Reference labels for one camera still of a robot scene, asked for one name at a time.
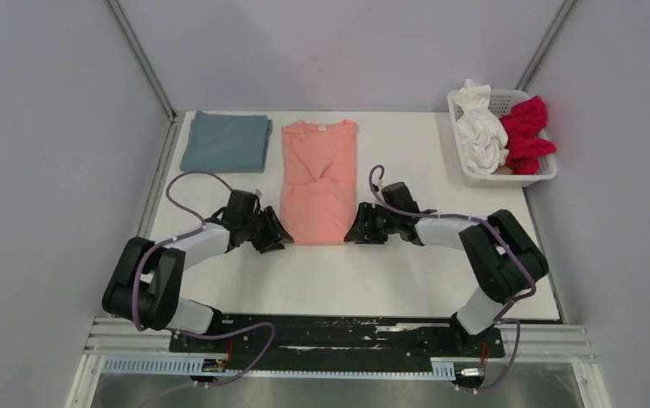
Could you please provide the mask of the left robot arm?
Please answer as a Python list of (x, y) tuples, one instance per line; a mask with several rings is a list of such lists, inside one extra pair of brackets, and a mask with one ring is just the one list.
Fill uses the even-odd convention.
[(161, 242), (130, 239), (105, 288), (103, 309), (140, 329), (189, 332), (201, 350), (215, 351), (224, 340), (214, 322), (220, 312), (181, 296), (185, 271), (244, 243), (266, 253), (292, 242), (272, 207), (261, 207), (254, 193), (233, 190), (224, 207), (190, 231)]

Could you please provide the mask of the pink t shirt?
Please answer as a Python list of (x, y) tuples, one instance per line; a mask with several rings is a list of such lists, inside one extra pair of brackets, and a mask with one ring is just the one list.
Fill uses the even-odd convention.
[(356, 122), (294, 122), (281, 129), (284, 160), (280, 221), (294, 242), (345, 242), (356, 213)]

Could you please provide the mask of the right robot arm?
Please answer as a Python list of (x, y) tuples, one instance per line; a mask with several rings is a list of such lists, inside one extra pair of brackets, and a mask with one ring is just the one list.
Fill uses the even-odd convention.
[(534, 295), (549, 273), (543, 252), (516, 217), (500, 209), (487, 218), (422, 211), (403, 182), (374, 190), (375, 204), (362, 202), (344, 240), (382, 245), (392, 235), (419, 247), (448, 247), (466, 254), (478, 283), (453, 314), (449, 342), (459, 354), (483, 344), (483, 332), (520, 299)]

